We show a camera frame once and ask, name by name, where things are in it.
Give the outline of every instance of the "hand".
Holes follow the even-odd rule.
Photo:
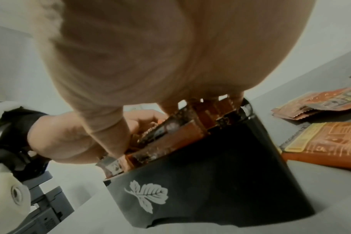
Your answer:
[[[314,0],[29,0],[34,37],[61,96],[108,152],[128,147],[123,105],[235,103],[284,59]]]
[[[130,133],[141,134],[167,115],[154,110],[124,112]],[[84,130],[78,116],[68,112],[39,118],[28,133],[32,150],[61,163],[96,163],[106,152]]]

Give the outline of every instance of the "leaf logo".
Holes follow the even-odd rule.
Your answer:
[[[157,184],[144,184],[141,188],[138,182],[133,180],[130,183],[129,187],[132,191],[128,191],[126,188],[124,188],[124,191],[135,196],[140,202],[141,207],[151,214],[152,204],[150,201],[159,205],[163,205],[168,199],[168,189],[163,188]]]

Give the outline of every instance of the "person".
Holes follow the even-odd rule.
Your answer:
[[[110,155],[128,147],[123,105],[243,92],[298,40],[314,0],[28,0],[51,79]]]
[[[154,110],[123,115],[132,135],[167,118]],[[44,173],[50,160],[96,163],[104,154],[75,112],[50,116],[16,102],[0,101],[0,234],[17,228],[29,214],[30,194],[22,182]]]

